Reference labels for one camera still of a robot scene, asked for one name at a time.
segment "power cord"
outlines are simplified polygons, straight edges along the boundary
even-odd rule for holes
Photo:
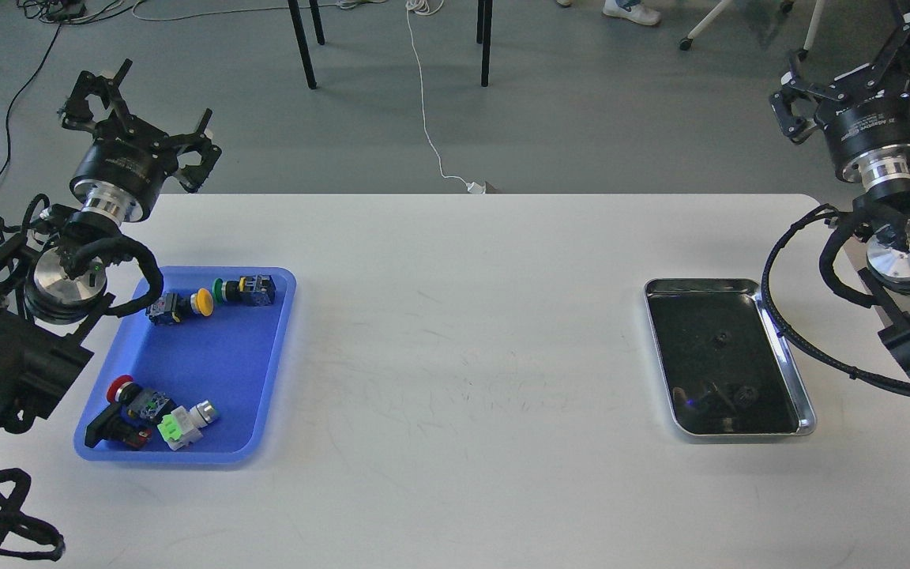
[[[405,10],[407,12],[412,12],[418,16],[430,16],[436,14],[442,6],[445,5],[445,0],[441,0],[437,8],[431,9],[431,5],[427,3],[427,0],[405,0]]]
[[[483,188],[478,183],[467,183],[462,176],[445,174],[444,165],[441,162],[441,153],[438,152],[438,147],[436,147],[434,141],[431,140],[431,133],[427,132],[427,98],[425,93],[423,93],[423,64],[420,62],[419,52],[416,50],[416,40],[412,35],[412,22],[411,19],[409,19],[409,14],[414,13],[418,16],[429,16],[437,13],[443,5],[444,0],[441,0],[441,3],[438,4],[437,8],[430,10],[430,7],[427,6],[427,0],[405,0],[405,25],[409,28],[409,46],[412,46],[412,54],[416,57],[416,71],[419,72],[419,111],[420,116],[423,116],[423,134],[427,137],[427,144],[431,145],[431,149],[434,150],[434,155],[438,158],[438,171],[441,172],[441,177],[445,180],[461,180],[462,183],[465,184],[466,190],[471,192],[471,194],[482,194],[482,191],[476,190],[477,187]]]
[[[23,10],[23,16],[26,19],[36,19],[44,23],[61,23],[62,25],[87,25],[111,19],[117,15],[124,14],[136,6],[127,7],[124,10],[115,12],[119,7],[126,3],[126,0],[112,0],[111,4],[105,6],[101,11],[94,14],[77,17],[58,17],[64,13],[66,7],[58,0],[16,0],[16,7]]]
[[[2,163],[2,167],[0,168],[0,178],[2,177],[2,174],[6,171],[6,169],[9,167],[9,163],[12,161],[12,133],[11,133],[11,130],[9,129],[9,120],[10,120],[10,118],[12,118],[12,109],[13,109],[14,105],[16,104],[16,100],[18,100],[19,96],[21,96],[21,93],[24,90],[26,90],[27,87],[30,86],[30,83],[33,83],[33,80],[36,79],[37,74],[39,74],[40,70],[44,68],[44,62],[47,61],[47,56],[51,54],[51,48],[55,46],[55,42],[57,42],[57,40],[58,40],[58,34],[61,31],[62,31],[62,24],[60,23],[57,26],[55,26],[55,35],[51,37],[51,43],[49,43],[47,45],[47,50],[44,51],[44,56],[40,58],[40,63],[39,63],[39,65],[37,65],[37,69],[35,69],[35,71],[33,71],[33,75],[30,76],[30,78],[28,80],[26,80],[26,83],[23,83],[23,86],[20,87],[18,91],[16,91],[16,94],[13,95],[12,100],[9,102],[9,107],[6,109],[6,159],[5,159],[5,162]]]

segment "power strip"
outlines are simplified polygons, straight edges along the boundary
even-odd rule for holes
[[[48,4],[46,21],[71,21],[86,15],[86,4],[83,0],[53,0]]]

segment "person's foot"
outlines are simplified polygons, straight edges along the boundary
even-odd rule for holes
[[[662,19],[662,14],[645,6],[644,4],[634,4],[621,8],[616,0],[607,0],[603,6],[603,14],[610,18],[624,18],[641,25],[658,25]]]

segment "grey floor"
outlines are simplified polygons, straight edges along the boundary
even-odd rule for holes
[[[87,0],[90,10],[104,0]],[[698,37],[678,41],[714,5],[647,0],[664,22],[640,28],[600,14],[600,0],[496,0],[491,86],[479,86],[476,2],[448,0],[414,17],[427,126],[446,171],[502,192],[774,192],[846,206],[820,136],[788,143],[768,95],[805,39],[813,2],[788,15],[777,0],[734,3]],[[152,0],[167,17],[268,5],[259,0]],[[310,19],[306,25],[310,36]],[[328,44],[311,44],[318,90],[304,85],[288,11],[147,22],[123,14],[64,28],[43,72],[17,102],[13,160],[0,182],[10,222],[44,192],[75,205],[69,177],[89,147],[55,111],[82,70],[134,61],[131,111],[185,132],[203,109],[224,157],[205,192],[462,192],[444,180],[423,136],[419,81],[400,0],[322,10]],[[884,0],[828,2],[806,76],[827,80],[867,62],[893,28]],[[3,119],[54,26],[0,1]],[[180,191],[173,180],[165,191]]]

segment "white cable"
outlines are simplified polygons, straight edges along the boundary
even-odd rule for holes
[[[418,16],[430,16],[436,14],[438,10],[441,9],[441,6],[445,5],[445,0],[441,0],[441,3],[438,4],[437,8],[431,9],[431,5],[427,3],[427,0],[405,0],[405,11],[412,12]]]
[[[462,180],[462,183],[465,184],[465,187],[469,188],[469,183],[467,183],[467,181],[465,181],[465,178],[463,178],[461,176],[445,174],[444,166],[441,165],[441,153],[438,152],[438,147],[436,147],[436,145],[434,145],[434,141],[431,140],[431,134],[427,132],[427,101],[426,101],[425,96],[423,96],[423,64],[420,64],[420,62],[419,62],[419,53],[418,53],[418,51],[416,51],[416,42],[412,38],[412,23],[409,22],[409,12],[416,13],[415,10],[413,10],[412,8],[409,8],[409,4],[411,4],[412,1],[415,1],[415,0],[407,0],[407,2],[405,3],[405,6],[407,6],[407,10],[405,10],[405,25],[407,25],[407,28],[409,28],[409,44],[411,44],[411,46],[412,46],[412,54],[416,56],[416,69],[419,70],[419,110],[420,110],[420,114],[423,116],[423,134],[426,134],[427,144],[431,145],[431,148],[434,149],[434,155],[437,156],[437,158],[438,158],[438,171],[441,172],[441,177],[445,178],[445,179]],[[438,11],[438,9],[440,9],[440,8],[441,8],[441,6],[439,5],[438,8],[434,10],[434,12]]]
[[[91,21],[92,19],[96,19],[96,18],[106,14],[107,12],[113,12],[113,11],[117,10],[124,3],[126,3],[126,0],[114,0],[111,4],[108,4],[107,7],[104,8],[104,10],[101,10],[95,14],[90,14],[90,15],[79,17],[79,18],[68,18],[65,20],[65,22],[66,23],[80,23],[83,21]]]

